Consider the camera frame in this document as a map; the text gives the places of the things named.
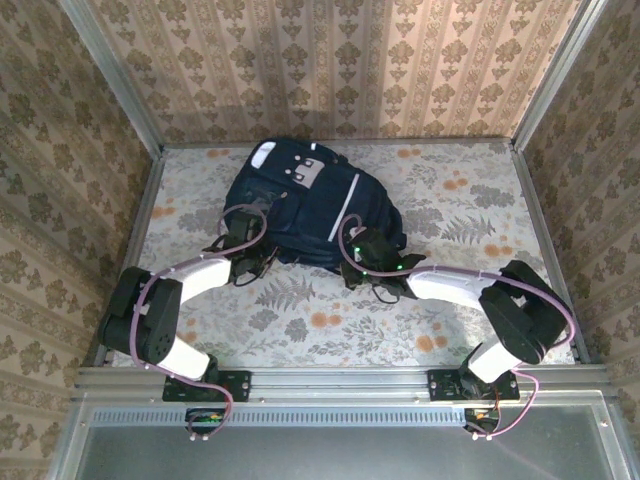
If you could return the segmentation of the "aluminium back rail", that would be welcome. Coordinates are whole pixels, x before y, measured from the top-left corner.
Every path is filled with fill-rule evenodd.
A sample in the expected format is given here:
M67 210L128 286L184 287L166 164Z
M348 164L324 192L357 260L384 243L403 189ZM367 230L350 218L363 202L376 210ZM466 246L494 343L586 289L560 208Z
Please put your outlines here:
M437 137L437 138L384 138L384 139L311 139L309 143L319 143L332 149L339 146L355 145L429 145L429 144L484 144L497 143L512 145L513 140L508 137ZM209 142L209 143L165 143L162 148L168 149L204 149L204 148L248 148L254 147L259 140L247 142Z

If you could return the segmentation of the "aluminium frame post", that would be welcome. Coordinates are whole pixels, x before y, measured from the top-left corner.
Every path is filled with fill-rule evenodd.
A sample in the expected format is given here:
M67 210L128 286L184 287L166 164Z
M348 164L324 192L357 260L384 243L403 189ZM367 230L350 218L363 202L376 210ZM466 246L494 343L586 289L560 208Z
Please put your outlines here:
M92 12L89 0L59 0L59 3L113 91L151 160L157 162L162 156L164 145L161 133L154 125L142 96L128 75L124 61L119 59L107 38L106 30L99 25L98 17Z
M512 136L512 145L516 153L524 152L609 3L610 0L580 1L541 83L536 88L529 106Z

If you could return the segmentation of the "floral table cover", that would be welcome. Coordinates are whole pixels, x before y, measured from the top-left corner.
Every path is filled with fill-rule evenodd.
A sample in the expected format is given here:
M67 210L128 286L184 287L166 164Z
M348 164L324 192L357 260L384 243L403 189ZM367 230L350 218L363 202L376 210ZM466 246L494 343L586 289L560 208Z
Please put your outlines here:
M217 238L225 196L251 150L164 153L142 234L141 267L174 265ZM402 215L409 252L471 269L499 269L518 259L545 273L507 144L341 143L337 151L387 189ZM348 290L325 270L280 263L254 282L188 301L177 326L183 341L226 368L458 365L492 332L472 308L394 301L383 290Z

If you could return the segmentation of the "aluminium side rail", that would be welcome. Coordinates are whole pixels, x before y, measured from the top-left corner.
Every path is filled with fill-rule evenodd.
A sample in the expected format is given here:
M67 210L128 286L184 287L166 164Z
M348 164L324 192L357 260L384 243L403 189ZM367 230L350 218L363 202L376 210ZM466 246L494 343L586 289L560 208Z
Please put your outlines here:
M123 260L121 271L127 267L136 266L139 262L144 245L146 232L152 216L155 200L161 185L166 159L164 158L164 147L160 147L160 155L154 158L151 163L149 176L145 189L137 210L132 231L127 243L126 254ZM89 351L83 360L83 367L101 367L104 365L108 349L99 343L97 335L94 335Z
M535 186L526 164L524 154L517 150L513 145L509 145L512 152L514 167L519 178L522 193L529 211L529 215L533 224L539 250L545 264L545 268L549 277L549 282L554 291L560 296L569 308L574 317L575 335L571 342L571 349L574 359L578 363L589 364L591 362L588 349L586 347L584 336L582 335L580 326L577 322L575 309L565 282L562 270L556 255L554 245L547 227L545 217L542 211L540 201L535 190Z

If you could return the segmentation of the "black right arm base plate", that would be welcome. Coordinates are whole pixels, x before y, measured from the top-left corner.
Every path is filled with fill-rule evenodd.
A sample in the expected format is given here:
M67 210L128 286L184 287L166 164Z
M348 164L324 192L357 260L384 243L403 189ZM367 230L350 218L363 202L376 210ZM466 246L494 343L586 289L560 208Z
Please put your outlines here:
M486 383L470 371L460 369L432 369L427 372L429 395L432 401L489 401L519 400L519 386L511 372Z

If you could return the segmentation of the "slotted metal vent strip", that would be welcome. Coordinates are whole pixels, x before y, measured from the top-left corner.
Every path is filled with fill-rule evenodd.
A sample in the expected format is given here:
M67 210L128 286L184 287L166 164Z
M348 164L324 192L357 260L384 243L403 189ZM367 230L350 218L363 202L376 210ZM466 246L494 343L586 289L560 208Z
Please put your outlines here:
M104 407L94 410L92 427L186 426L189 408ZM235 407L231 427L462 427L462 408L453 407Z

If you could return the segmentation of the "black controller board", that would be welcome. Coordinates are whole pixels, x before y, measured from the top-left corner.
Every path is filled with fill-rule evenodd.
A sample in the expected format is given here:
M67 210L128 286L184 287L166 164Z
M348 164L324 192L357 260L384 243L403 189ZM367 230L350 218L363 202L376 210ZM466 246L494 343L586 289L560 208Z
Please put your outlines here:
M224 408L189 408L185 413L186 430L190 436L210 436L223 422Z
M490 435L499 428L501 415L498 408L467 408L464 415L464 429L471 434Z

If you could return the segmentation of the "navy blue backpack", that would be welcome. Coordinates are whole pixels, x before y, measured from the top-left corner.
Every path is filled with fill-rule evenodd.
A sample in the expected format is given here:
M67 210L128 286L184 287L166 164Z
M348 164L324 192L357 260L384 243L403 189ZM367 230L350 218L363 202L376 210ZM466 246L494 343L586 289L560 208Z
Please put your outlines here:
M267 217L265 240L280 262L333 273L343 260L338 229L358 215L396 249L406 247L399 210L374 176L317 142L268 138L251 152L225 198L227 209L251 204Z

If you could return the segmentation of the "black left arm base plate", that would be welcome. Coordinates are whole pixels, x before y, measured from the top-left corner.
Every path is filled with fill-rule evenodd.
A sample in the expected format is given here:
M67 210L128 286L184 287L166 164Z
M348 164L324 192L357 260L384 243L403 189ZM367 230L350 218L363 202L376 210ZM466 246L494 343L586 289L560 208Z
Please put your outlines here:
M251 391L252 373L247 370L223 370L218 375L218 385L227 390L235 402L246 403ZM217 390L194 387L184 382L165 378L162 393L164 402L225 402L226 397Z

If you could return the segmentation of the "aluminium front rail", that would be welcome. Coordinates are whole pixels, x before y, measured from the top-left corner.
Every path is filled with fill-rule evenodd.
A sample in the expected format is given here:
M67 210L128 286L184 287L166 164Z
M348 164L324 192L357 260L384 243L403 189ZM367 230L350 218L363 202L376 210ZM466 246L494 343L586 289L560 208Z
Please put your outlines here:
M425 404L443 370L437 367L255 368L250 404ZM540 396L575 392L613 392L602 365L542 365L524 369L517 380L520 398L540 383ZM165 377L134 368L92 367L79 370L73 398L96 403L151 404L162 400Z

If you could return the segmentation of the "steel cover sheet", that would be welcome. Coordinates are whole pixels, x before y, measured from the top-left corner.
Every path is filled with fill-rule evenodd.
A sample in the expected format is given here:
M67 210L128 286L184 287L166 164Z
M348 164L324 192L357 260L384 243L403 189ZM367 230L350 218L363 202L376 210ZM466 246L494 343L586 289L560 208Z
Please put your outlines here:
M600 401L533 408L511 432L462 427L92 427L72 416L46 480L640 480Z

